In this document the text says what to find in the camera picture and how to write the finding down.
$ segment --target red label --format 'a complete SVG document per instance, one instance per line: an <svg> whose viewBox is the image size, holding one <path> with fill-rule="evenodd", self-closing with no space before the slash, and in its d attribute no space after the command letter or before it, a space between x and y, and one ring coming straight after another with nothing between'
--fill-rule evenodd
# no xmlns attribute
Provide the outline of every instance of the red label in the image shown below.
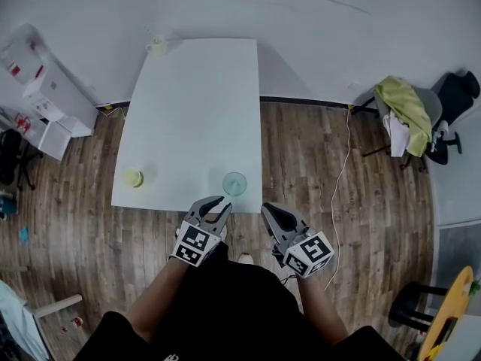
<svg viewBox="0 0 481 361"><path fill-rule="evenodd" d="M20 67L18 65L15 65L15 68L12 70L11 74L12 76L15 76L20 72Z"/></svg>

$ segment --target floor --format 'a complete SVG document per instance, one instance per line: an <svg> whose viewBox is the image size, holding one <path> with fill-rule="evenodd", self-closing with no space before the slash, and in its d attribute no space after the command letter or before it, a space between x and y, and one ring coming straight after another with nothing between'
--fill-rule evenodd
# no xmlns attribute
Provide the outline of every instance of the floor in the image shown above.
<svg viewBox="0 0 481 361"><path fill-rule="evenodd" d="M346 111L304 105L262 103L264 200L296 207L336 247L331 196L347 152ZM415 338L413 329L392 329L386 315L408 281L428 283L432 262L432 206L429 178L417 162L405 171L384 153L373 114L349 119L352 155L334 198L341 240L340 270L328 288L353 331L372 325L398 351ZM33 168L37 189L18 194L19 215L0 227L0 266L28 265L22 274L1 273L20 296L41 306L83 295L83 304L44 319L56 359L72 359L108 310L125 311L164 265L174 246L182 213L110 206L122 114L99 117L95 135L74 139L62 162L44 157ZM28 227L21 244L18 230ZM237 214L228 222L230 256L253 255L256 264L280 278L272 241L259 215ZM335 259L319 276L331 277ZM293 280L287 287L298 297ZM73 329L76 315L84 326ZM61 327L68 329L62 333Z"/></svg>

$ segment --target black stool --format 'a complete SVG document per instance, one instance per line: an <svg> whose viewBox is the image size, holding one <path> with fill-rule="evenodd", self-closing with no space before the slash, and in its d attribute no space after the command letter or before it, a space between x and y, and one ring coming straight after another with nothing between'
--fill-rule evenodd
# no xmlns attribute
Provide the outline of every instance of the black stool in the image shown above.
<svg viewBox="0 0 481 361"><path fill-rule="evenodd" d="M417 282L409 283L403 287L391 305L389 325L393 328L406 325L421 332L427 332L434 317L416 310L421 293L445 296L447 292L448 289L442 287L425 286Z"/></svg>

